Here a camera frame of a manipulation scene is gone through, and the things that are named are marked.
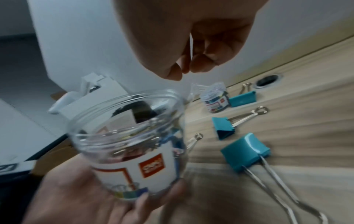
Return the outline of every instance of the orange logo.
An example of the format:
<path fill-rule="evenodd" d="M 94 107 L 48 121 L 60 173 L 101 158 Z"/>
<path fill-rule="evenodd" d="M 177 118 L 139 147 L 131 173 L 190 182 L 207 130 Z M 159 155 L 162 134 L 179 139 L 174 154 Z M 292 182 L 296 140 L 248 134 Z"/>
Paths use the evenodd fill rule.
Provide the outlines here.
<path fill-rule="evenodd" d="M 160 170 L 165 168 L 163 163 L 162 154 L 158 154 L 151 159 L 148 159 L 144 162 L 139 163 L 140 171 L 143 174 L 144 178 L 150 177 L 151 175 L 156 174 Z"/>

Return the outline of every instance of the small plastic container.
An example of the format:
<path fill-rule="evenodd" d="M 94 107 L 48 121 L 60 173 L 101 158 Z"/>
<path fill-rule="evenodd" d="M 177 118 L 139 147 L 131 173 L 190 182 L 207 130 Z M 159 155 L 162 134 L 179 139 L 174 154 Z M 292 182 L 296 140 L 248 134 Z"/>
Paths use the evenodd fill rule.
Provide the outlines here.
<path fill-rule="evenodd" d="M 69 136 L 117 198 L 158 197 L 187 163 L 183 99 L 171 90 L 125 95 L 77 115 Z"/>
<path fill-rule="evenodd" d="M 211 113 L 220 112 L 229 105 L 226 87 L 223 82 L 216 82 L 210 85 L 199 97 Z"/>

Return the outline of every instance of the wooden desk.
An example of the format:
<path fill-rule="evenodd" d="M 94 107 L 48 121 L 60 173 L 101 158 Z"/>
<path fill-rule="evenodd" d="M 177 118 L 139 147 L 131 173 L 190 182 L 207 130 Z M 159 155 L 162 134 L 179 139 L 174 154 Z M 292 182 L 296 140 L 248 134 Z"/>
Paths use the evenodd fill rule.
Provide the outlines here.
<path fill-rule="evenodd" d="M 273 73 L 284 78 L 278 85 L 257 91 L 256 103 L 217 114 L 208 113 L 200 100 L 190 105 L 186 137 L 204 134 L 184 174 L 192 194 L 154 212 L 149 223 L 289 223 L 281 207 L 248 176 L 233 173 L 220 153 L 249 132 L 271 148 L 268 162 L 302 200 L 325 212 L 330 223 L 354 223 L 354 38 L 247 82 Z M 229 87 L 230 95 L 236 95 L 241 85 Z M 211 117 L 230 118 L 257 106 L 267 106 L 270 112 L 244 123 L 235 135 L 217 139 Z M 251 170 L 287 199 L 261 166 Z M 286 201 L 300 223 L 319 223 Z"/>

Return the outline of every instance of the container lid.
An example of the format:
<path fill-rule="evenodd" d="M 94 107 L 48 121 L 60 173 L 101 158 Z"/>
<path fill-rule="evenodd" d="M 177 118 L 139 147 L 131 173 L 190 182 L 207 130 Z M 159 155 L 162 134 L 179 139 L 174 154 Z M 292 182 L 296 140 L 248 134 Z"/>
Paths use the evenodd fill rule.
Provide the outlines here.
<path fill-rule="evenodd" d="M 216 82 L 206 88 L 201 94 L 200 99 L 203 101 L 209 101 L 214 99 L 217 96 L 220 96 L 221 93 L 226 91 L 225 84 L 223 82 Z"/>

